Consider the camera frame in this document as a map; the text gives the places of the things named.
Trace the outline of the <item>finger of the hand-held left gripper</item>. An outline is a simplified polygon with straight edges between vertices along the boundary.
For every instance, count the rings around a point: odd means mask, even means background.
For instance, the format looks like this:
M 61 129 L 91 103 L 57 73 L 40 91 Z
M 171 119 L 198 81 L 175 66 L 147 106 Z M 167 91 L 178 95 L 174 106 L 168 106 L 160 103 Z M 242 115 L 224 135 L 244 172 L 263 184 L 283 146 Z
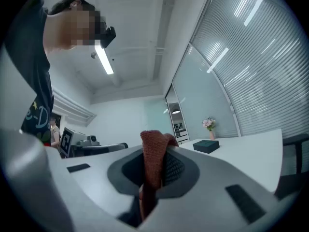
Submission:
M 83 146 L 81 152 L 84 156 L 99 155 L 105 153 L 111 153 L 128 148 L 127 143 L 119 143 L 113 145 L 97 145 L 97 146 Z

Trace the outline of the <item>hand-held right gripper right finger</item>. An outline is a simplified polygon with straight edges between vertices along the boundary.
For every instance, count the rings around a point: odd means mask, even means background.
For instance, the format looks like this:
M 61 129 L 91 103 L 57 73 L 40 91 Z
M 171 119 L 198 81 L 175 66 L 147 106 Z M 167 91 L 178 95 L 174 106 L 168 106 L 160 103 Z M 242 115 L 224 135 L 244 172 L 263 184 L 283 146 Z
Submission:
M 265 232 L 296 199 L 293 193 L 279 201 L 231 164 L 184 148 L 173 151 L 193 160 L 200 175 L 182 197 L 160 200 L 144 222 L 144 232 Z M 225 187 L 242 186 L 261 206 L 265 215 L 253 223 L 246 221 Z

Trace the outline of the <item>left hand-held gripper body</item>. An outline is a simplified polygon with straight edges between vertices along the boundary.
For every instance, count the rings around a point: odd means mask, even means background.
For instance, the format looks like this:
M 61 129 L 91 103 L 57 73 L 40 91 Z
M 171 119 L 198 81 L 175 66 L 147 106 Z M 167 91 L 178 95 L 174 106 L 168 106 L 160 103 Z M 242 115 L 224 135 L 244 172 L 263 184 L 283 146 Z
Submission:
M 89 146 L 100 146 L 96 136 L 86 135 L 67 127 L 64 128 L 60 142 L 60 152 L 66 157 L 75 157 L 78 150 Z

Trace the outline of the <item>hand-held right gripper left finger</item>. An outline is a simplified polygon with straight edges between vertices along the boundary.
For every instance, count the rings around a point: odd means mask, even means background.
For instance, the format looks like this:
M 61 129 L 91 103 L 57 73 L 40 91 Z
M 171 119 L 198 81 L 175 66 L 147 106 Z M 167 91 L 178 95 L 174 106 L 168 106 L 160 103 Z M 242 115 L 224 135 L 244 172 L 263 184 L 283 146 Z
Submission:
M 141 146 L 101 155 L 62 159 L 46 147 L 52 180 L 66 207 L 68 218 L 58 232 L 145 232 L 119 220 L 130 212 L 133 196 L 119 193 L 107 175 L 109 166 Z

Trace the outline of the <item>dark blue tray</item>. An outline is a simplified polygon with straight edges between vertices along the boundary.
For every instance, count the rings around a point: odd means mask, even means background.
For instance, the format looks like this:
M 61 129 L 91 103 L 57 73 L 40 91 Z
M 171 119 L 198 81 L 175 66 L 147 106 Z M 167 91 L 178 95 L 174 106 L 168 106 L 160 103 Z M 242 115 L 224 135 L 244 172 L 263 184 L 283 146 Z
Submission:
M 213 140 L 201 140 L 197 143 L 193 144 L 193 148 L 195 151 L 203 152 L 210 154 L 213 151 L 217 150 L 220 148 L 219 142 L 218 141 L 213 141 Z

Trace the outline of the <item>red-brown cloth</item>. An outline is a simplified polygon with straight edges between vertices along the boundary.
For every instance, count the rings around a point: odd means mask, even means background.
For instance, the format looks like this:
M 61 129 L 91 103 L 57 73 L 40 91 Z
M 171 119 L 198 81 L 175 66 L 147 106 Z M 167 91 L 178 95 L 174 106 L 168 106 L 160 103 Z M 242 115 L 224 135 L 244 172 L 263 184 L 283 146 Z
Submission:
M 156 206 L 156 192 L 162 187 L 164 155 L 168 145 L 178 146 L 175 137 L 158 130 L 140 133 L 144 159 L 144 182 L 140 192 L 140 214 L 145 220 Z

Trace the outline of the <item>white air-conditioning vent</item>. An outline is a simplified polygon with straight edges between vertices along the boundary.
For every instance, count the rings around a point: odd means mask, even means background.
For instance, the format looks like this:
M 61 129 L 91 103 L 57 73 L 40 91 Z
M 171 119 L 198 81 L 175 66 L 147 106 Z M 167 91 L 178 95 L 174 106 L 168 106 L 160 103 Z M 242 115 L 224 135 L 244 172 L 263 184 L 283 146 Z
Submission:
M 87 127 L 97 115 L 81 106 L 58 89 L 53 88 L 54 105 L 52 112 L 64 116 L 70 124 Z

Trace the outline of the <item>pastel artificial flower bouquet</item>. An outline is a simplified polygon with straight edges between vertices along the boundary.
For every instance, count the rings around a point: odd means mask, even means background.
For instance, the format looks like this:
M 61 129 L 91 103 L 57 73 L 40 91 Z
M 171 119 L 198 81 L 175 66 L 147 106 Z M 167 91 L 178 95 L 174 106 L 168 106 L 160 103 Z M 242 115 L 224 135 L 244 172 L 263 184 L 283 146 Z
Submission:
M 202 126 L 206 128 L 208 131 L 212 131 L 216 126 L 216 120 L 208 117 L 202 121 Z

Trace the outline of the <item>person's black printed t-shirt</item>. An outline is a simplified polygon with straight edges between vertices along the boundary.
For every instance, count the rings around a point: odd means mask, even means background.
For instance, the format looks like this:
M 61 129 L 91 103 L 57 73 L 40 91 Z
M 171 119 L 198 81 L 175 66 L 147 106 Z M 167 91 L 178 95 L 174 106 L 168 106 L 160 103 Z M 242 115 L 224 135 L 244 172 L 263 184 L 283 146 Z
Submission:
M 43 47 L 46 19 L 43 0 L 28 0 L 11 23 L 4 45 L 15 67 L 36 93 L 21 129 L 50 146 L 50 116 L 54 96 L 49 74 L 50 63 Z

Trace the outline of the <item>long ceiling light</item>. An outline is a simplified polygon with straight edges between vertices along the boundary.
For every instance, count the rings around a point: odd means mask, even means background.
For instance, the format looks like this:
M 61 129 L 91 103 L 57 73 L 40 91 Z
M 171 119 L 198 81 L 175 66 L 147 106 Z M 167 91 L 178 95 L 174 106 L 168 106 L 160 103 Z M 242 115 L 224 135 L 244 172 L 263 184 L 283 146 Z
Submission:
M 95 51 L 106 73 L 108 75 L 114 74 L 105 49 L 103 49 L 100 45 L 95 45 Z

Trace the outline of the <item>white window blinds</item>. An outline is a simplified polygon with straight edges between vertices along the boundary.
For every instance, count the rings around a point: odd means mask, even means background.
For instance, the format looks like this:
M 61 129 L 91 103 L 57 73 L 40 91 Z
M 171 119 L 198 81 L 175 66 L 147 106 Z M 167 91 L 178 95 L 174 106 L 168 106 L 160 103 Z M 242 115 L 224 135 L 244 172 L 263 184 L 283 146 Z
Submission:
M 282 0 L 207 0 L 173 79 L 189 138 L 309 134 L 309 38 Z

